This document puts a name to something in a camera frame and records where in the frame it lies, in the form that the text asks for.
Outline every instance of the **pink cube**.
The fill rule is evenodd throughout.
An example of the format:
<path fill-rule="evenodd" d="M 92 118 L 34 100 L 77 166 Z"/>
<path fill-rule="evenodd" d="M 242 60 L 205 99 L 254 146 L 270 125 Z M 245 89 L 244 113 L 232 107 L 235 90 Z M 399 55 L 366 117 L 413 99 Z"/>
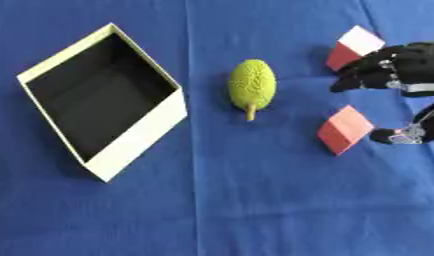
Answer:
<path fill-rule="evenodd" d="M 360 26 L 355 26 L 337 41 L 326 64 L 337 71 L 345 64 L 377 51 L 384 45 L 382 39 Z"/>
<path fill-rule="evenodd" d="M 323 124 L 318 131 L 318 137 L 339 156 L 373 128 L 362 114 L 348 105 Z"/>

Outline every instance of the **white box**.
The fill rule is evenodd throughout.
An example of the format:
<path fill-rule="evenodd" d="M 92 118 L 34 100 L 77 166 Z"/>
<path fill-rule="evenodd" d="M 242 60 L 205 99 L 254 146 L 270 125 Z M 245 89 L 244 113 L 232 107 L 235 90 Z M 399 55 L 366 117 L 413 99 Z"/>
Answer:
<path fill-rule="evenodd" d="M 329 55 L 327 65 L 337 71 L 349 62 L 377 51 L 384 45 L 382 39 L 360 26 L 355 26 L 337 41 Z"/>
<path fill-rule="evenodd" d="M 105 182 L 187 116 L 180 85 L 112 23 L 18 80 L 77 161 Z"/>

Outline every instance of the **textured ball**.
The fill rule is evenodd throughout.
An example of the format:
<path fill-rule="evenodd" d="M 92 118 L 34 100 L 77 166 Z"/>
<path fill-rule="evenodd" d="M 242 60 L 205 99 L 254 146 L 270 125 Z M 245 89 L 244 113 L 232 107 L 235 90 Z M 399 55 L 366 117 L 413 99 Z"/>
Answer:
<path fill-rule="evenodd" d="M 275 92 L 275 74 L 262 60 L 246 60 L 231 73 L 231 101 L 247 112 L 249 121 L 254 120 L 256 110 L 265 108 L 270 103 Z"/>

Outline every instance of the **toy fruit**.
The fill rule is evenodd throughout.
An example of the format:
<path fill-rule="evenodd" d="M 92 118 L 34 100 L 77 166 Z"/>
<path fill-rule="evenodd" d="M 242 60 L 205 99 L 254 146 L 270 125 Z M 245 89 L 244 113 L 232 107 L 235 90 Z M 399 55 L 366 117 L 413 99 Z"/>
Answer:
<path fill-rule="evenodd" d="M 265 108 L 276 92 L 275 74 L 262 60 L 246 60 L 231 73 L 229 94 L 231 101 L 254 120 L 256 110 Z"/>

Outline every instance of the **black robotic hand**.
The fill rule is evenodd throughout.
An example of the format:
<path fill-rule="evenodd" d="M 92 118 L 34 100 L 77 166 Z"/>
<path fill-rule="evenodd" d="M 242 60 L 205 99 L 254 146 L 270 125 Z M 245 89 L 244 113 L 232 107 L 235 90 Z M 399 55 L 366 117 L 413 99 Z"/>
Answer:
<path fill-rule="evenodd" d="M 332 92 L 397 88 L 406 97 L 434 95 L 434 42 L 386 47 L 338 72 Z"/>
<path fill-rule="evenodd" d="M 403 96 L 434 95 L 434 42 L 383 48 L 353 61 L 338 72 L 332 92 L 366 89 L 400 89 Z M 421 144 L 434 140 L 434 103 L 420 111 L 402 129 L 376 129 L 374 141 L 385 144 Z"/>

